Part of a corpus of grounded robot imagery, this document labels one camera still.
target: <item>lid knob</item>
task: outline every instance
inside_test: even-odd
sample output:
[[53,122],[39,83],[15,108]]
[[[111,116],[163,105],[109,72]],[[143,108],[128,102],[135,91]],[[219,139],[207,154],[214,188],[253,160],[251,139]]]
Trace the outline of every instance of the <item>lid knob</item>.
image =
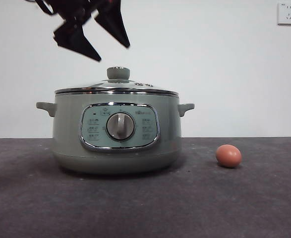
[[125,67],[110,67],[107,69],[108,79],[128,80],[130,78],[130,69]]

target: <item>electrical outlet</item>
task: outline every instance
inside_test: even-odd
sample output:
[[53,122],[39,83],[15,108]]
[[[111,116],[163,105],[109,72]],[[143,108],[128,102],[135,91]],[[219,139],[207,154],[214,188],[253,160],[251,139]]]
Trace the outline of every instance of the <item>electrical outlet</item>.
[[278,3],[278,24],[291,25],[291,2]]

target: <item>pot lid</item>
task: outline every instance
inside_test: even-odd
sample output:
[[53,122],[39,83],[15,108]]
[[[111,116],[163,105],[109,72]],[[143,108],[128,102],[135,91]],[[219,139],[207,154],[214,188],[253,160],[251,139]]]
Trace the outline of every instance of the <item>pot lid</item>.
[[152,84],[140,83],[129,80],[130,70],[125,67],[110,67],[107,69],[108,79],[102,80],[92,85],[84,87],[64,88],[55,91],[59,93],[75,93],[75,92],[95,92],[95,91],[113,91],[113,92],[144,92],[170,94],[178,96],[177,92],[168,91]]

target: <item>control panel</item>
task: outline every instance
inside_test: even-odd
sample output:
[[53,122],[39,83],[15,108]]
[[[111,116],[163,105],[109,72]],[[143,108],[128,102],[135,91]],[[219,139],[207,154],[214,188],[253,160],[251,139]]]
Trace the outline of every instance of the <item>control panel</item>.
[[154,144],[159,136],[157,113],[145,104],[91,104],[80,124],[80,139],[91,150],[140,148]]

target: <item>brown egg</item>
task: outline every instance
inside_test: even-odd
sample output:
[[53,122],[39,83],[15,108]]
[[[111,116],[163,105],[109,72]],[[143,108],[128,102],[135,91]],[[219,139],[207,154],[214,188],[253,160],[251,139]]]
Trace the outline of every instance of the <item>brown egg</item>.
[[242,156],[235,146],[222,145],[216,151],[216,158],[222,166],[234,168],[241,163]]

